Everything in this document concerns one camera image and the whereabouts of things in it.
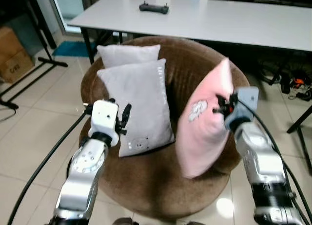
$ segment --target cardboard box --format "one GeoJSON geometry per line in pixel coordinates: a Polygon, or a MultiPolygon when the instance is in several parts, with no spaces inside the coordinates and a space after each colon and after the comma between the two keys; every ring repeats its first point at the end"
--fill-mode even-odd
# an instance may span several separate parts
{"type": "Polygon", "coordinates": [[[8,27],[0,27],[0,65],[23,50],[23,46],[8,27]]]}
{"type": "Polygon", "coordinates": [[[34,66],[25,49],[0,65],[0,76],[5,82],[14,83],[34,66]]]}

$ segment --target blue mat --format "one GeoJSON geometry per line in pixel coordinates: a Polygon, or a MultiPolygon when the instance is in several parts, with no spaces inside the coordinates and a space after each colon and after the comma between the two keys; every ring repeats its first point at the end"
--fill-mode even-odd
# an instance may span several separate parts
{"type": "Polygon", "coordinates": [[[52,53],[54,56],[89,57],[86,44],[82,41],[64,41],[52,53]]]}

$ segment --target pink pillow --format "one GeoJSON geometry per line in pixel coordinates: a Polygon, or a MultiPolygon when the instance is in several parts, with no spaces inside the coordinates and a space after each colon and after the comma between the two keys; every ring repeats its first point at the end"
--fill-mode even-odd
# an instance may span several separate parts
{"type": "Polygon", "coordinates": [[[219,108],[216,94],[228,100],[232,93],[230,62],[225,58],[200,82],[179,119],[175,146],[184,177],[201,175],[222,153],[229,132],[224,116],[213,108],[219,108]]]}

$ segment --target wire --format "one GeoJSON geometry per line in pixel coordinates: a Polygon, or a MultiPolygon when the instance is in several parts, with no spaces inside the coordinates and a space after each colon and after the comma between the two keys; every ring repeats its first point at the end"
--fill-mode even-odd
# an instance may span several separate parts
{"type": "Polygon", "coordinates": [[[58,142],[53,146],[53,148],[50,150],[48,155],[44,158],[44,160],[40,163],[39,167],[35,170],[33,175],[30,177],[28,182],[26,183],[25,187],[23,188],[23,191],[20,193],[18,200],[16,201],[14,208],[12,210],[12,213],[10,215],[9,221],[7,225],[11,225],[14,217],[16,215],[16,212],[21,204],[21,201],[23,200],[28,188],[30,187],[31,183],[34,181],[36,176],[39,174],[41,169],[44,167],[44,165],[48,162],[48,160],[51,158],[52,154],[57,150],[57,148],[61,145],[61,143],[65,140],[65,138],[71,133],[71,131],[80,123],[80,121],[84,118],[86,113],[84,112],[78,120],[66,131],[66,133],[58,140],[58,142]]]}
{"type": "MultiPolygon", "coordinates": [[[[309,217],[309,219],[310,219],[310,222],[312,222],[312,214],[311,214],[310,208],[309,208],[309,206],[308,206],[308,203],[307,203],[307,201],[306,201],[306,199],[305,199],[305,197],[304,197],[304,195],[303,195],[303,192],[302,192],[302,190],[301,190],[301,187],[300,187],[300,185],[299,185],[299,183],[298,183],[296,177],[294,176],[293,172],[290,170],[289,166],[288,166],[288,165],[286,164],[286,162],[284,161],[284,159],[283,159],[283,157],[282,157],[282,154],[281,154],[281,152],[279,151],[279,148],[278,148],[278,146],[277,146],[277,144],[276,144],[276,142],[275,142],[275,140],[274,140],[272,134],[270,133],[269,129],[268,129],[267,126],[263,123],[263,121],[262,121],[261,118],[257,115],[257,113],[255,113],[248,105],[246,105],[244,102],[242,102],[242,101],[240,101],[240,100],[239,100],[238,102],[241,103],[244,107],[246,107],[246,108],[256,117],[256,119],[259,121],[259,123],[261,124],[261,126],[263,127],[263,129],[265,130],[265,132],[267,133],[267,135],[269,136],[269,138],[270,138],[270,140],[271,140],[271,142],[272,142],[272,144],[273,144],[273,149],[274,149],[274,150],[277,152],[277,154],[280,156],[280,158],[281,158],[281,160],[282,160],[282,162],[283,162],[283,167],[284,167],[285,173],[286,173],[286,171],[287,171],[287,172],[289,173],[289,175],[291,176],[291,178],[292,178],[292,180],[293,180],[293,182],[294,182],[294,184],[295,184],[295,186],[296,186],[296,188],[297,188],[297,190],[298,190],[298,193],[299,193],[300,198],[301,198],[301,200],[302,200],[303,206],[304,206],[304,208],[305,208],[305,210],[306,210],[306,212],[307,212],[307,214],[308,214],[308,217],[309,217]]],[[[290,182],[289,182],[289,179],[288,179],[287,174],[285,174],[285,176],[286,176],[287,186],[288,186],[289,190],[291,191],[291,186],[290,186],[290,182]]],[[[303,212],[302,212],[301,209],[299,208],[299,206],[298,206],[298,204],[297,204],[296,201],[295,201],[294,205],[295,205],[296,209],[298,209],[298,211],[299,211],[299,213],[300,213],[302,219],[304,220],[304,222],[305,222],[306,224],[309,224],[307,218],[304,216],[303,212]]]]}
{"type": "Polygon", "coordinates": [[[13,114],[11,114],[11,115],[9,115],[9,116],[3,118],[3,119],[0,119],[0,123],[3,122],[3,121],[5,121],[5,120],[7,120],[7,119],[9,119],[9,118],[11,118],[11,117],[13,117],[13,116],[16,114],[16,110],[15,110],[15,109],[11,109],[11,110],[14,111],[13,114]]]}

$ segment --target pillow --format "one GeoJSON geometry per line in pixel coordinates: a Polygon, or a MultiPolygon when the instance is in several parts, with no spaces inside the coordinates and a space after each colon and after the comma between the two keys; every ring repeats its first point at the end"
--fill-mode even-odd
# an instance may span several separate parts
{"type": "Polygon", "coordinates": [[[226,58],[200,82],[179,119],[175,148],[184,177],[201,175],[222,153],[229,132],[224,116],[213,113],[213,108],[219,108],[216,94],[228,100],[232,93],[230,63],[226,58]]]}
{"type": "Polygon", "coordinates": [[[110,97],[119,105],[119,120],[126,105],[132,105],[120,135],[119,156],[139,154],[175,141],[165,88],[165,59],[127,64],[97,72],[110,97]]]}
{"type": "Polygon", "coordinates": [[[159,50],[160,45],[143,47],[127,45],[97,46],[97,51],[101,55],[106,68],[131,63],[156,61],[159,50]]]}

